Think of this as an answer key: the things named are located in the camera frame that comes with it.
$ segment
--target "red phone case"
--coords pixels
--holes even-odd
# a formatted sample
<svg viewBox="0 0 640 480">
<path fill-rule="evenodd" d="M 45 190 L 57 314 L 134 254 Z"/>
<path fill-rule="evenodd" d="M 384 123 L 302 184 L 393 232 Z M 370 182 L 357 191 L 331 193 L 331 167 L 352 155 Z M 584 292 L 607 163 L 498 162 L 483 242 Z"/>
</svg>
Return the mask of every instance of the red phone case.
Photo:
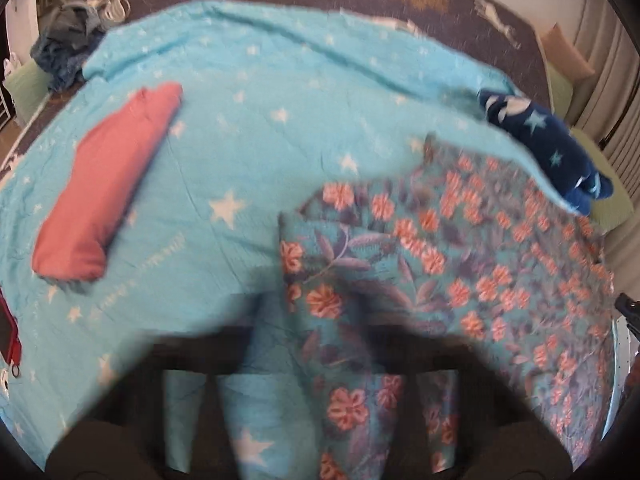
<svg viewBox="0 0 640 480">
<path fill-rule="evenodd" d="M 22 344 L 18 339 L 18 324 L 15 322 L 15 317 L 12 316 L 9 311 L 9 306 L 6 304 L 6 300 L 0 291 L 0 305 L 2 306 L 2 314 L 9 323 L 11 329 L 11 335 L 9 337 L 8 348 L 0 348 L 0 353 L 5 362 L 11 366 L 11 373 L 14 377 L 20 375 L 20 359 L 22 357 Z"/>
</svg>

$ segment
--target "pink folded cloth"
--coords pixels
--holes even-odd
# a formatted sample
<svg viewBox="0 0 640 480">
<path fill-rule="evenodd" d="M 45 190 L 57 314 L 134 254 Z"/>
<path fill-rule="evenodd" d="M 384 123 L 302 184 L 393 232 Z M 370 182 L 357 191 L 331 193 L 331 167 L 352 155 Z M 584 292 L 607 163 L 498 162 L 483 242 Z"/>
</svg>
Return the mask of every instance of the pink folded cloth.
<svg viewBox="0 0 640 480">
<path fill-rule="evenodd" d="M 104 274 L 106 247 L 181 97 L 174 82 L 143 88 L 84 136 L 69 182 L 38 234 L 34 272 L 63 281 Z"/>
</svg>

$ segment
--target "green pillow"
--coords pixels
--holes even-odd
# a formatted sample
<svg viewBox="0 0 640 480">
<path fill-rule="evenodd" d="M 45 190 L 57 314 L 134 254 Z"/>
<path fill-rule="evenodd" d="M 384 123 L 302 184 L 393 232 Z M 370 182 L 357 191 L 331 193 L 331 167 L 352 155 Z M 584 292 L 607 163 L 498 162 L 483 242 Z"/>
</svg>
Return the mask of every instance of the green pillow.
<svg viewBox="0 0 640 480">
<path fill-rule="evenodd" d="M 23 124 L 29 122 L 49 93 L 47 85 L 50 80 L 51 76 L 44 72 L 33 59 L 11 72 L 4 80 L 4 87 L 14 100 L 18 120 Z"/>
<path fill-rule="evenodd" d="M 582 147 L 589 153 L 591 160 L 598 170 L 608 176 L 613 183 L 613 195 L 603 200 L 591 202 L 591 220 L 596 222 L 605 232 L 618 227 L 634 213 L 634 205 L 625 187 L 613 171 L 607 157 L 599 147 L 578 128 L 572 128 L 571 133 Z"/>
<path fill-rule="evenodd" d="M 566 113 L 569 111 L 571 99 L 574 96 L 574 85 L 559 73 L 551 63 L 548 64 L 548 70 L 554 114 L 564 120 Z"/>
</svg>

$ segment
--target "wooden floor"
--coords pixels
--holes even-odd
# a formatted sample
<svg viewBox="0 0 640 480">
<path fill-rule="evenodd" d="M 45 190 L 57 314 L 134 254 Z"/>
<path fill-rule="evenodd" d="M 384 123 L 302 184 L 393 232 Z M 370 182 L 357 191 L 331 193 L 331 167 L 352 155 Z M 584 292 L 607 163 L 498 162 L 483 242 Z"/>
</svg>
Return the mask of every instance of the wooden floor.
<svg viewBox="0 0 640 480">
<path fill-rule="evenodd" d="M 20 126 L 18 126 L 14 120 L 9 121 L 5 124 L 4 128 L 0 130 L 0 164 L 14 145 L 15 139 L 20 135 L 20 131 Z"/>
</svg>

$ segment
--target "curtain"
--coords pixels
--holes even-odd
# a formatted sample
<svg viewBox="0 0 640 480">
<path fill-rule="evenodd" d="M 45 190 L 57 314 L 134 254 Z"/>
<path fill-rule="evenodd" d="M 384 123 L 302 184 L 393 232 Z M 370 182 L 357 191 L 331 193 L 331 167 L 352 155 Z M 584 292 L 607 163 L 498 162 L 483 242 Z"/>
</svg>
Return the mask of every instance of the curtain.
<svg viewBox="0 0 640 480">
<path fill-rule="evenodd" d="M 598 141 L 616 130 L 625 115 L 640 56 L 607 0 L 585 0 L 575 46 L 596 75 L 576 86 L 566 120 Z"/>
<path fill-rule="evenodd" d="M 566 120 L 605 141 L 634 203 L 635 214 L 607 235 L 606 258 L 616 291 L 640 300 L 640 56 L 607 0 L 585 0 L 575 46 L 596 75 L 574 89 Z"/>
</svg>

